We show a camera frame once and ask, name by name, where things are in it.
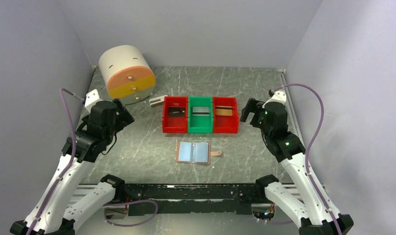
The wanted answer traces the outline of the black credit card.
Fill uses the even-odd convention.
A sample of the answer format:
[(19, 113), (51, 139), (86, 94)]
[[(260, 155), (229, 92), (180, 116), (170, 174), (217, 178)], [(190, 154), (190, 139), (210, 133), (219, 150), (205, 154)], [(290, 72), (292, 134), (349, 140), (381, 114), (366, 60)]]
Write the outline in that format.
[(169, 117), (184, 117), (186, 114), (186, 109), (184, 107), (169, 107), (168, 116)]

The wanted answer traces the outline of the round white drawer cabinet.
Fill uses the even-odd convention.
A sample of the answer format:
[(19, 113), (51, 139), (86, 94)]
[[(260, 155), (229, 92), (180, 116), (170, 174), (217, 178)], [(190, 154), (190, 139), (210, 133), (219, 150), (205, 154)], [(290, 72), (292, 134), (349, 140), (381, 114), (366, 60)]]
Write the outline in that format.
[(99, 59), (99, 69), (112, 99), (130, 105), (154, 91), (155, 75), (142, 53), (134, 46), (122, 45), (105, 51)]

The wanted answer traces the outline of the green plastic bin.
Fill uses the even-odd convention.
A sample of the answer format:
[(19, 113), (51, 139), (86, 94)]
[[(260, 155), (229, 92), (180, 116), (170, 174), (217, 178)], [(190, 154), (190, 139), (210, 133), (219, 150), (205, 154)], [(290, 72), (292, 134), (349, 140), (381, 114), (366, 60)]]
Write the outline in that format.
[[(209, 107), (210, 116), (193, 116), (192, 107)], [(188, 133), (212, 133), (213, 132), (213, 101), (210, 96), (188, 97)]]

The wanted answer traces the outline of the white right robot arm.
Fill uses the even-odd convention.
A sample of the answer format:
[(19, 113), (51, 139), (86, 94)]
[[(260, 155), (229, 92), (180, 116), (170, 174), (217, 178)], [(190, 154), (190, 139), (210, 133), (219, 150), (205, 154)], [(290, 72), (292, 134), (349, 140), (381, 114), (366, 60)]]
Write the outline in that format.
[(289, 174), (301, 196), (297, 199), (275, 176), (267, 175), (256, 181), (255, 198), (279, 206), (301, 235), (346, 235), (354, 225), (353, 220), (340, 212), (319, 183), (307, 159), (307, 150), (288, 129), (284, 102), (271, 98), (263, 103), (250, 98), (240, 121), (245, 122), (249, 113), (254, 114), (250, 124), (260, 129), (266, 148)]

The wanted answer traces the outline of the small white grey block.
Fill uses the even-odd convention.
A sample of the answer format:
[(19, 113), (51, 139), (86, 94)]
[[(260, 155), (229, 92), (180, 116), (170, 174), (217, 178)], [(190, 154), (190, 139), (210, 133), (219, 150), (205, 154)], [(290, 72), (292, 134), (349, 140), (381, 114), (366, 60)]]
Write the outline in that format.
[(167, 95), (162, 95), (162, 96), (158, 96), (158, 97), (149, 99), (150, 107), (157, 107), (157, 106), (163, 105), (166, 97), (167, 97)]

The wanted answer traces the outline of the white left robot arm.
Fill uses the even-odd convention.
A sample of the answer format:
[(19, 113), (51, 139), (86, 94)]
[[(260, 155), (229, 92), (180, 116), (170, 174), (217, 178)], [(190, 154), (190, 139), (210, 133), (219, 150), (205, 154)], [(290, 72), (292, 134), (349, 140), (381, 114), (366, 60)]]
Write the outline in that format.
[(106, 203), (126, 199), (123, 179), (106, 175), (97, 186), (72, 206), (69, 202), (82, 177), (99, 155), (116, 143), (117, 133), (134, 122), (123, 103), (97, 101), (76, 132), (66, 140), (59, 164), (43, 196), (25, 220), (12, 224), (13, 235), (74, 235), (80, 226)]

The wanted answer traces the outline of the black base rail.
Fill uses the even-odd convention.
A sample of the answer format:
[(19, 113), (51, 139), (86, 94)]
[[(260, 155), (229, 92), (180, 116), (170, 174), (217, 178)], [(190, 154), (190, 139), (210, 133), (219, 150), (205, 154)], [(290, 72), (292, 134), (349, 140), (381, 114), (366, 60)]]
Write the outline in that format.
[(140, 184), (125, 183), (111, 175), (103, 180), (116, 187), (111, 205), (124, 207), (126, 203), (140, 202), (128, 208), (129, 216), (154, 212), (251, 215), (254, 207), (269, 208), (271, 204), (257, 183)]

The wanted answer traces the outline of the red bin with gold card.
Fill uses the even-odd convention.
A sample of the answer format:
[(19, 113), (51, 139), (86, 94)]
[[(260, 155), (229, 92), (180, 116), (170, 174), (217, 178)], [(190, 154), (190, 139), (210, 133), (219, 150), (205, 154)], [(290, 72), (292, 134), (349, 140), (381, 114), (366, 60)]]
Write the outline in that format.
[[(236, 98), (214, 96), (212, 97), (212, 101), (213, 101), (213, 116), (214, 116), (213, 132), (223, 133), (223, 134), (237, 134), (238, 126), (239, 126), (239, 116), (238, 116)], [(233, 116), (230, 117), (217, 116), (215, 114), (216, 106), (232, 106)]]

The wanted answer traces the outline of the red bin with black card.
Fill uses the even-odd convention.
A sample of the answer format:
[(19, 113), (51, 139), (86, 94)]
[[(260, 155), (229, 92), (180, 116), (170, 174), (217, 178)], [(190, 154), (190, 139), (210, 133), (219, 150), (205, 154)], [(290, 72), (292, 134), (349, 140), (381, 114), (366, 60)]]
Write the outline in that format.
[[(186, 114), (184, 117), (169, 117), (169, 107), (184, 107)], [(167, 96), (163, 104), (162, 131), (164, 133), (187, 133), (188, 132), (188, 97), (187, 96)]]

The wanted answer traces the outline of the silver credit card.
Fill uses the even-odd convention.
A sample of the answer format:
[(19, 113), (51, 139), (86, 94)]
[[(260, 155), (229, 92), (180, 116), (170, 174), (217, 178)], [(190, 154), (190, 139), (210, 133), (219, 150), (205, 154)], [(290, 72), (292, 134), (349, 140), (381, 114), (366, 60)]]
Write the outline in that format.
[(194, 106), (192, 107), (192, 115), (193, 116), (210, 116), (210, 108), (209, 107), (200, 107)]

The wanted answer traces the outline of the tan leather card holder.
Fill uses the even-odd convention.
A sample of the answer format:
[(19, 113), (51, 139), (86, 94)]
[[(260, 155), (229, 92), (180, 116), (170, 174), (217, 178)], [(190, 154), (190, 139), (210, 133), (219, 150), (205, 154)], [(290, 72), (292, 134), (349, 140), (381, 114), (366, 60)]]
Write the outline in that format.
[(220, 157), (222, 151), (212, 151), (211, 144), (202, 142), (177, 141), (175, 162), (184, 164), (209, 165), (211, 157)]

